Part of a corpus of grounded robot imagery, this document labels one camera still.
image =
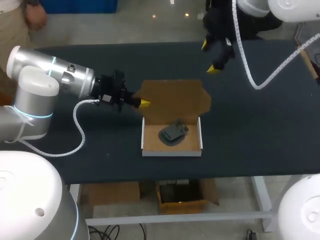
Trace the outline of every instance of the white spiral cable wrap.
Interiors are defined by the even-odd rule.
[[[278,73],[285,68],[296,56],[298,56],[302,50],[304,50],[306,47],[308,47],[310,44],[312,44],[314,41],[318,40],[320,38],[320,33],[317,33],[315,36],[310,38],[308,41],[306,41],[301,47],[299,47],[296,51],[294,51],[283,63],[278,66],[278,68],[261,84],[261,85],[256,85],[253,77],[251,76],[251,72],[248,66],[246,54],[244,47],[242,45],[241,41],[241,35],[240,35],[240,29],[239,29],[239,23],[238,23],[238,15],[237,15],[237,0],[232,0],[232,15],[233,15],[233,23],[234,23],[234,29],[235,29],[235,36],[236,36],[236,41],[238,43],[238,47],[240,50],[240,55],[243,61],[243,65],[245,68],[246,75],[249,79],[250,84],[252,87],[256,90],[261,90],[265,86],[267,86],[272,79],[275,78]]]
[[[84,146],[85,141],[86,141],[85,132],[82,130],[82,128],[77,120],[77,110],[82,104],[93,104],[93,103],[97,103],[97,102],[99,102],[99,100],[82,100],[82,101],[78,102],[73,109],[73,121],[75,123],[75,126],[78,128],[78,130],[81,134],[81,137],[82,137],[82,141],[81,141],[80,145],[77,148],[75,148],[74,150],[66,152],[66,153],[61,153],[61,154],[50,154],[50,153],[46,153],[46,152],[39,150],[38,148],[32,146],[30,143],[26,142],[25,140],[19,140],[19,142],[21,142],[22,144],[31,148],[36,153],[43,155],[45,157],[50,157],[50,158],[60,158],[60,157],[65,157],[65,156],[69,156],[71,154],[76,153]]]

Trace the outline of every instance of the white cable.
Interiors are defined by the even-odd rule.
[[[239,23],[238,23],[238,15],[237,15],[237,0],[232,0],[232,15],[233,15],[233,23],[234,23],[234,29],[235,29],[235,36],[236,36],[236,41],[238,43],[238,47],[240,50],[240,55],[243,61],[244,69],[246,72],[246,75],[249,79],[250,84],[252,87],[256,90],[261,90],[265,86],[267,86],[272,79],[275,78],[278,73],[285,68],[296,56],[298,56],[302,50],[304,50],[306,47],[308,47],[310,44],[312,44],[314,41],[318,40],[320,38],[320,33],[316,34],[312,38],[310,38],[308,41],[306,41],[301,47],[299,47],[296,51],[294,51],[286,60],[284,60],[283,63],[280,64],[280,66],[261,84],[261,85],[256,85],[253,77],[251,76],[251,72],[248,66],[246,54],[244,47],[242,45],[241,41],[241,35],[240,35],[240,29],[239,29]]]
[[[21,138],[22,134],[24,133],[26,124],[29,124],[30,126],[34,126],[34,125],[32,123],[30,123],[29,121],[27,121],[26,117],[23,116],[20,112],[18,112],[13,106],[6,105],[6,106],[3,106],[3,107],[12,109],[15,112],[15,114],[17,114],[19,116],[19,118],[21,119],[21,121],[22,121],[22,125],[20,127],[20,131],[19,131],[18,135],[16,136],[15,140],[13,140],[13,141],[4,141],[6,144],[14,144],[14,143],[18,142],[19,139]]]
[[[82,130],[78,120],[77,120],[77,110],[78,108],[82,105],[82,104],[93,104],[93,103],[97,103],[99,102],[99,100],[83,100],[83,101],[80,101],[78,102],[74,109],[73,109],[73,121],[75,123],[75,126],[78,128],[80,134],[81,134],[81,137],[82,137],[82,141],[80,143],[80,145],[72,150],[72,151],[69,151],[69,152],[66,152],[66,153],[61,153],[61,154],[50,154],[50,153],[45,153],[41,150],[39,150],[38,148],[32,146],[30,143],[26,142],[25,140],[19,140],[19,142],[21,142],[22,144],[26,145],[27,147],[31,148],[33,151],[35,151],[36,153],[40,154],[40,155],[43,155],[45,157],[50,157],[50,158],[59,158],[59,157],[65,157],[65,156],[69,156],[71,154],[74,154],[76,153],[77,151],[79,151],[85,144],[85,141],[86,141],[86,135],[84,133],[84,131]]]

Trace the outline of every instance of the robotic arm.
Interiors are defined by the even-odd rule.
[[[211,0],[211,9],[203,18],[208,35],[205,37],[202,50],[207,52],[216,42],[220,42],[222,51],[212,61],[207,72],[217,73],[223,70],[229,59],[235,57],[233,47],[228,42],[238,43],[241,57],[244,59],[245,54],[242,53],[240,46],[241,40],[259,39],[258,32],[276,29],[283,21],[297,23],[315,20],[320,20],[320,1],[318,0]],[[303,47],[306,48],[320,35],[315,37]],[[243,60],[243,62],[246,72],[249,73],[246,61]],[[259,87],[255,86],[249,74],[248,77],[252,86],[258,89]]]
[[[124,74],[95,76],[92,69],[16,46],[8,59],[7,75],[18,81],[13,106],[0,107],[0,142],[35,140],[46,135],[59,90],[79,99],[138,108],[140,98],[126,88]]]

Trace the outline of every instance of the power cord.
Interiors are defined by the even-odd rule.
[[[146,235],[146,231],[145,228],[142,226],[141,223],[139,223],[139,226],[141,227],[142,231],[143,231],[143,240],[147,240],[147,235]],[[98,229],[96,229],[93,226],[88,226],[89,227],[89,233],[90,234],[99,234],[101,240],[117,240],[119,232],[120,232],[120,226],[119,225],[115,225],[113,226],[113,228],[111,229],[111,231],[109,233],[107,233],[108,229],[111,227],[111,225],[107,226],[106,229],[103,231],[99,231]],[[112,232],[117,229],[116,235],[114,237],[114,239],[112,239],[110,237],[110,235],[112,234]]]
[[[65,157],[65,156],[69,156],[71,154],[74,154],[76,153],[77,151],[79,151],[85,144],[85,141],[86,141],[86,135],[85,135],[85,132],[82,130],[79,122],[78,122],[78,119],[77,119],[77,110],[78,108],[82,105],[82,104],[94,104],[94,103],[98,103],[99,100],[95,99],[95,100],[82,100],[80,102],[78,102],[74,109],[73,109],[73,121],[75,123],[75,126],[77,127],[77,129],[79,130],[80,134],[81,134],[81,137],[82,137],[82,141],[80,143],[80,145],[75,148],[74,150],[72,151],[69,151],[69,152],[66,152],[66,153],[61,153],[61,154],[50,154],[50,153],[46,153],[46,152],[43,152],[41,150],[39,150],[38,148],[34,147],[33,145],[31,145],[30,143],[28,143],[27,141],[25,140],[18,140],[20,143],[26,145],[27,147],[29,147],[30,149],[32,149],[33,151],[35,151],[36,153],[42,155],[42,156],[45,156],[45,157],[51,157],[51,158],[59,158],[59,157]]]

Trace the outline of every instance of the black cable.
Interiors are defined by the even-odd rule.
[[[142,228],[142,231],[143,231],[143,240],[147,240],[147,235],[146,235],[144,226],[142,226],[141,223],[139,223],[139,225],[140,225],[140,227]]]
[[[120,232],[120,226],[119,226],[119,225],[115,225],[115,226],[111,229],[111,231],[109,232],[109,234],[107,233],[107,230],[109,229],[110,225],[105,229],[104,232],[99,231],[98,229],[96,229],[96,228],[93,227],[93,226],[88,226],[88,227],[94,230],[94,231],[90,231],[89,233],[90,233],[90,234],[98,233],[98,234],[100,235],[101,240],[117,240],[117,237],[118,237],[119,232]],[[117,230],[116,236],[115,236],[114,239],[112,239],[112,238],[110,237],[110,235],[111,235],[111,233],[114,231],[114,229],[117,228],[117,227],[118,227],[118,230]]]
[[[139,223],[139,225],[140,225],[140,227],[142,228],[142,231],[143,231],[143,240],[147,240],[147,235],[146,235],[145,228],[142,226],[141,223]],[[89,229],[93,229],[93,230],[89,231],[89,233],[90,234],[99,234],[101,240],[117,240],[117,238],[119,236],[119,232],[120,232],[120,226],[119,225],[113,226],[113,228],[111,229],[111,231],[109,233],[107,233],[107,231],[111,227],[111,225],[107,226],[106,229],[104,230],[104,232],[99,231],[98,229],[96,229],[93,226],[88,226],[88,227],[89,227]],[[117,229],[117,233],[116,233],[114,239],[112,239],[110,237],[110,235],[116,228],[118,228]]]

